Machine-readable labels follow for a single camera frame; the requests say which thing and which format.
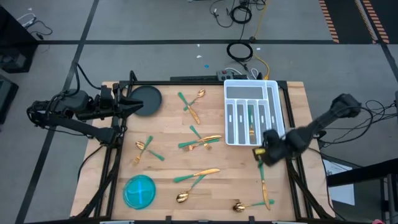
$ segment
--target black metal frame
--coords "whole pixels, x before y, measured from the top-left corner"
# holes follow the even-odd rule
[[[213,82],[192,82],[192,81],[179,81],[179,82],[170,82],[170,81],[159,81],[159,82],[139,82],[137,81],[137,78],[135,77],[134,74],[130,74],[132,77],[132,81],[120,81],[120,86],[123,88],[124,86],[128,86],[127,89],[127,94],[129,94],[132,90],[133,85],[223,85],[223,82],[221,81],[213,81]],[[288,87],[287,87],[287,82],[286,81],[278,81],[278,85],[282,89],[284,93],[284,100],[286,104],[286,109],[287,109],[287,114],[288,114],[288,120],[291,128],[295,127],[294,123],[294,116],[293,116],[293,111],[292,111],[292,105],[290,103],[290,97],[289,97],[289,92],[288,92]],[[127,120],[124,119],[122,120],[122,125],[126,125]],[[124,136],[122,137],[122,143],[120,146],[116,148],[116,155],[115,155],[115,162],[119,164],[120,163],[120,158],[121,158],[121,151],[123,149],[123,139]],[[104,165],[103,165],[103,170],[101,174],[101,182],[100,184],[104,183],[104,180],[108,174],[108,166],[109,162],[111,160],[111,153],[112,149],[107,148],[106,155],[104,158]],[[303,167],[303,163],[301,160],[301,157],[298,157],[295,159],[297,161],[297,170],[298,174],[295,171],[293,167],[292,160],[286,160],[287,168],[288,171],[294,172],[300,177],[300,180],[302,184],[306,187],[306,178],[305,178],[305,171]],[[83,218],[83,217],[71,217],[68,220],[55,220],[55,221],[50,221],[50,222],[36,222],[35,224],[61,224],[61,223],[99,223],[103,221],[109,221],[112,218],[112,211],[113,211],[113,203],[114,203],[114,196],[116,194],[116,183],[118,179],[118,170],[119,167],[113,177],[113,180],[110,185],[110,191],[109,191],[109,199],[108,199],[108,204],[106,207],[106,215],[105,216],[100,216],[101,213],[101,204],[102,204],[102,197],[99,198],[98,203],[96,204],[95,211],[94,211],[94,216],[90,218]],[[297,189],[296,189],[296,181],[294,178],[292,178],[289,175],[289,184],[290,184],[290,193],[292,195],[292,203],[293,203],[293,208],[294,208],[294,214],[295,214],[295,219],[297,222],[307,222],[307,223],[338,223],[338,221],[334,219],[316,219],[313,218],[313,213],[312,213],[312,206],[310,205],[308,199],[304,197],[304,203],[305,203],[305,209],[307,213],[307,218],[304,218],[301,216],[300,213],[300,204],[299,204],[299,198],[297,195]],[[135,220],[134,223],[193,223],[193,222],[200,222],[200,221],[172,221],[171,216],[167,216],[165,220]],[[248,217],[247,222],[230,222],[230,221],[207,221],[211,223],[272,223],[272,222],[258,222],[254,220],[254,217]]]

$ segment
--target spoon head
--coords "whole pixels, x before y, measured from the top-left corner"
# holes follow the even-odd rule
[[[241,202],[238,202],[238,203],[236,203],[236,204],[232,207],[232,209],[233,209],[235,212],[243,212],[244,209],[245,209],[245,207],[244,207],[244,205],[243,205]]]
[[[184,202],[187,199],[188,199],[188,192],[187,191],[183,191],[183,192],[179,193],[177,195],[177,198],[176,198],[178,203]]]
[[[139,148],[139,149],[144,149],[144,147],[145,147],[145,144],[143,143],[143,142],[140,142],[140,141],[138,141],[138,142],[136,142],[136,146]]]
[[[199,92],[198,92],[198,97],[203,97],[204,95],[205,95],[205,90],[200,90]]]

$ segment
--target yellow cable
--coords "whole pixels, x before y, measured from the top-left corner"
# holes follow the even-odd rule
[[[266,3],[266,4],[264,5],[264,8],[262,9],[261,16],[260,16],[260,21],[259,21],[259,23],[258,23],[258,25],[257,25],[256,33],[254,33],[254,38],[256,38],[257,33],[259,32],[259,30],[260,30],[260,28],[261,28],[262,18],[264,17],[264,14],[265,14],[265,12],[266,12],[266,9],[267,9],[267,6],[268,6],[268,4],[269,4],[269,1],[270,1],[270,0],[267,0],[268,3]],[[268,79],[269,79],[269,66],[268,66],[267,62],[264,61],[263,59],[261,59],[260,57],[258,57],[258,56],[256,55],[256,53],[253,53],[253,54],[254,54],[254,56],[255,56],[255,58],[256,58],[257,60],[259,60],[260,62],[262,62],[262,63],[267,67],[267,75],[265,75],[264,79],[265,79],[265,80],[268,80]]]

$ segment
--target table frame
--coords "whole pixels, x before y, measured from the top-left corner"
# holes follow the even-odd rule
[[[294,128],[294,117],[293,117],[293,111],[292,111],[292,105],[290,103],[290,97],[289,97],[289,92],[288,92],[288,86],[286,81],[277,81],[279,87],[282,89],[283,94],[284,94],[284,99],[285,99],[285,104],[286,104],[286,109],[287,109],[287,119],[289,120],[290,128]],[[132,91],[132,86],[133,85],[223,85],[224,83],[222,81],[179,81],[179,82],[171,82],[171,81],[143,81],[140,82],[137,80],[135,74],[133,71],[130,72],[130,80],[129,81],[120,81],[119,82],[121,88],[127,87],[127,95],[130,94]],[[122,119],[122,126],[126,125],[127,119]],[[86,207],[80,215],[76,217],[71,217],[70,219],[67,220],[55,220],[55,221],[49,221],[49,222],[36,222],[35,224],[61,224],[61,223],[81,223],[81,224],[98,224],[100,222],[105,222],[105,221],[111,221],[112,220],[112,210],[113,210],[113,202],[114,202],[114,196],[116,193],[116,182],[118,179],[118,172],[119,172],[119,165],[120,165],[120,159],[121,159],[121,151],[123,148],[123,139],[124,135],[122,135],[119,138],[119,144],[117,147],[114,149],[116,150],[116,155],[114,158],[114,164],[111,170],[108,170],[109,162],[111,160],[111,152],[112,148],[107,147],[106,149],[106,154],[104,158],[104,166],[101,174],[101,182],[100,182],[100,188],[98,189],[97,193],[91,199],[91,202],[89,203],[88,207]],[[293,161],[296,161],[297,163],[297,170],[295,170],[295,167],[293,165]],[[307,183],[306,183],[306,178],[305,178],[305,171],[303,167],[303,161],[301,157],[297,157],[294,160],[292,159],[286,159],[286,166],[288,170],[288,176],[289,176],[289,184],[290,184],[290,193],[292,195],[292,203],[293,203],[293,208],[294,208],[294,213],[295,213],[295,219],[296,222],[305,222],[305,223],[344,223],[344,224],[360,224],[358,222],[344,222],[344,221],[339,221],[335,220],[332,216],[327,214],[322,207],[318,204],[318,202],[315,200],[315,197],[310,193],[310,191],[307,189]],[[100,211],[101,211],[101,204],[102,204],[102,199],[103,199],[103,194],[104,191],[108,188],[110,184],[110,189],[109,189],[109,200],[107,203],[106,207],[106,215],[105,216],[100,216]],[[304,205],[305,205],[305,211],[307,214],[307,218],[301,216],[300,212],[300,205],[299,205],[299,196],[297,195],[297,188],[296,184],[300,187],[300,189],[303,192],[303,199],[304,199]],[[320,218],[314,218],[313,217],[313,212],[317,212],[318,216]],[[171,216],[166,216],[165,220],[134,220],[134,222],[129,222],[126,221],[127,223],[166,223],[166,224],[172,224],[172,223],[178,223],[178,224],[184,224],[184,223],[220,223],[220,224],[225,224],[225,223],[250,223],[250,224],[255,224],[255,223],[272,223],[272,221],[265,221],[265,222],[259,222],[255,221],[253,216],[248,217],[248,221],[211,221],[211,220],[191,220],[191,221],[174,221],[172,220]]]

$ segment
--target cutlery tray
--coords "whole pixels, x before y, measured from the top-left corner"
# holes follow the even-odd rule
[[[260,146],[262,133],[268,129],[275,129],[280,137],[285,134],[276,81],[226,80],[224,100],[225,141],[228,145]],[[254,130],[252,141],[250,123]]]

